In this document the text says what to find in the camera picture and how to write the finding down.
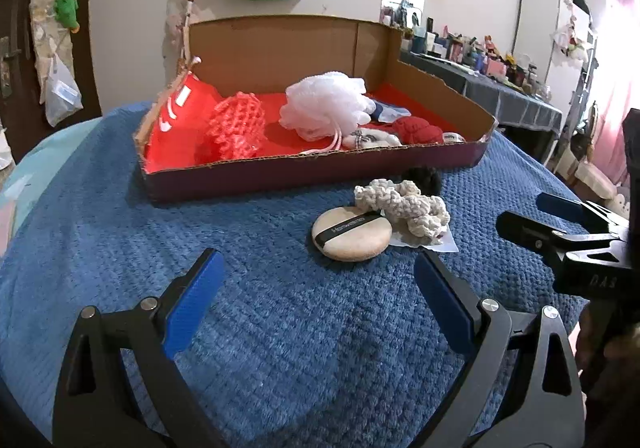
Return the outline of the cream knitted rope scrunchie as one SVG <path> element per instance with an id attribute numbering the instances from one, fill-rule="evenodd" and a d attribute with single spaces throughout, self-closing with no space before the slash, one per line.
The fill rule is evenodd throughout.
<path id="1" fill-rule="evenodd" d="M 381 213 L 417 237 L 436 239 L 449 228 L 450 215 L 441 197 L 427 197 L 409 180 L 374 179 L 354 188 L 355 205 Z"/>

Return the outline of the black fuzzy scrunchie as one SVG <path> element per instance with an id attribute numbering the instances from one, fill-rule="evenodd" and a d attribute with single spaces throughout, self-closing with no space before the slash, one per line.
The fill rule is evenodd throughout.
<path id="1" fill-rule="evenodd" d="M 400 176 L 402 181 L 412 181 L 427 197 L 439 197 L 442 192 L 442 176 L 433 167 L 413 167 Z"/>

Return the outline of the red knitted flower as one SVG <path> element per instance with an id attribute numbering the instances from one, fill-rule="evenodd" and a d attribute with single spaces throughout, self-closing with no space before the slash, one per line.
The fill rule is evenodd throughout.
<path id="1" fill-rule="evenodd" d="M 418 116 L 404 116 L 392 124 L 393 133 L 403 145 L 441 145 L 442 130 Z"/>

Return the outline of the beige round powder puff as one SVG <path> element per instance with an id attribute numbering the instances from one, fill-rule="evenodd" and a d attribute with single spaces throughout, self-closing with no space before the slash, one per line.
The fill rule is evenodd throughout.
<path id="1" fill-rule="evenodd" d="M 316 248 L 326 257 L 343 263 L 369 260 L 390 245 L 392 224 L 379 212 L 355 206 L 329 209 L 311 228 Z"/>

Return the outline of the blue white plastic pouch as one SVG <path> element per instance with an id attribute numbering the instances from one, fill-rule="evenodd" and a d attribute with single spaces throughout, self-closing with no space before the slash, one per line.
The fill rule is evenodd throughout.
<path id="1" fill-rule="evenodd" d="M 411 116 L 411 112 L 401 106 L 374 100 L 374 109 L 370 114 L 372 121 L 381 124 L 393 124 L 403 117 Z"/>

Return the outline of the white plush bunny keychain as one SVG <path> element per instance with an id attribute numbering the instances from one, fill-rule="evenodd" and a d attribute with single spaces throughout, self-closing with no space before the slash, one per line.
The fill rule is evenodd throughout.
<path id="1" fill-rule="evenodd" d="M 386 131 L 374 128 L 358 128 L 342 140 L 342 147 L 346 150 L 367 150 L 378 148 L 401 147 L 399 138 Z"/>

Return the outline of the white mesh bath pouf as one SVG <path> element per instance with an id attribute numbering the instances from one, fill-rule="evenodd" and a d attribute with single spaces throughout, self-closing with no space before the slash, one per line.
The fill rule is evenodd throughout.
<path id="1" fill-rule="evenodd" d="M 366 93 L 362 78 L 336 70 L 306 77 L 285 89 L 279 124 L 307 142 L 332 139 L 324 148 L 304 154 L 337 151 L 345 136 L 371 122 L 374 103 Z"/>

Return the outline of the red foam net sleeve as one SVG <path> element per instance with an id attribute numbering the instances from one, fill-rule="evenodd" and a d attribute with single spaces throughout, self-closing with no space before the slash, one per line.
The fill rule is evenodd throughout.
<path id="1" fill-rule="evenodd" d="M 220 101 L 198 142 L 198 164 L 250 159 L 266 140 L 266 116 L 254 93 L 239 91 Z"/>

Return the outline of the table with dark cloth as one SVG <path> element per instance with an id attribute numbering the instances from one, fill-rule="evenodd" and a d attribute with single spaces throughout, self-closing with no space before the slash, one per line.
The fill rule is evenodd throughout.
<path id="1" fill-rule="evenodd" d="M 446 60 L 401 50 L 400 61 L 440 78 L 448 87 L 495 116 L 502 126 L 543 131 L 560 137 L 562 113 L 544 101 Z"/>

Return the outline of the blue knitted blanket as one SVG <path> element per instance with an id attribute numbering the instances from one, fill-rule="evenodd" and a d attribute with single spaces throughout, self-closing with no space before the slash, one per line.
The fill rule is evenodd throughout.
<path id="1" fill-rule="evenodd" d="M 78 313 L 157 295 L 208 247 L 226 278 L 176 359 L 233 447 L 405 447 L 462 367 L 413 280 L 416 252 L 340 264 L 310 228 L 348 183 L 156 205 L 132 135 L 144 105 L 103 117 L 54 175 L 1 263 L 1 376 L 52 433 Z"/>

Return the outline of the dark wooden door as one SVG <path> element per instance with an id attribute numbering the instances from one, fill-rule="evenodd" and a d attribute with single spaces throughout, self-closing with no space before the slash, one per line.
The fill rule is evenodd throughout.
<path id="1" fill-rule="evenodd" d="M 91 56 L 89 0 L 78 2 L 80 31 L 70 42 L 84 108 L 52 127 L 39 102 L 29 0 L 1 0 L 1 125 L 15 162 L 55 131 L 102 115 Z"/>

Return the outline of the cardboard box red lining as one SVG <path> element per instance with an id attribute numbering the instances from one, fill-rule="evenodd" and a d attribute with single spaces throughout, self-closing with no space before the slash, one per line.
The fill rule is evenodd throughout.
<path id="1" fill-rule="evenodd" d="M 134 134 L 146 192 L 178 202 L 469 167 L 497 122 L 400 59 L 401 32 L 312 15 L 195 23 Z"/>

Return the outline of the clear plastic bag hanging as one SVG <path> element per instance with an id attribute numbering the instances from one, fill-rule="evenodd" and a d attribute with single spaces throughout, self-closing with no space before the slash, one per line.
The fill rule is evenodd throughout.
<path id="1" fill-rule="evenodd" d="M 82 110 L 82 96 L 70 70 L 57 54 L 52 56 L 44 84 L 44 113 L 51 127 Z"/>

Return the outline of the hanging fabric organizer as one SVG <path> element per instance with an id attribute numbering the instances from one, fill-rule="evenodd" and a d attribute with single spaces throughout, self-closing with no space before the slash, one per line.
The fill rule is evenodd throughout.
<path id="1" fill-rule="evenodd" d="M 40 86 L 40 104 L 44 102 L 44 87 L 54 54 L 67 66 L 70 74 L 75 75 L 70 31 L 56 19 L 54 4 L 55 0 L 29 0 L 28 6 L 36 58 L 35 69 Z"/>

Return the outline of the green plush toy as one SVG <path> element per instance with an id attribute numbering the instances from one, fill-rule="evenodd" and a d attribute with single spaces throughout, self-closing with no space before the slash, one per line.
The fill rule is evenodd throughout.
<path id="1" fill-rule="evenodd" d="M 77 0 L 54 0 L 55 19 L 72 34 L 77 34 L 80 29 L 77 10 Z"/>

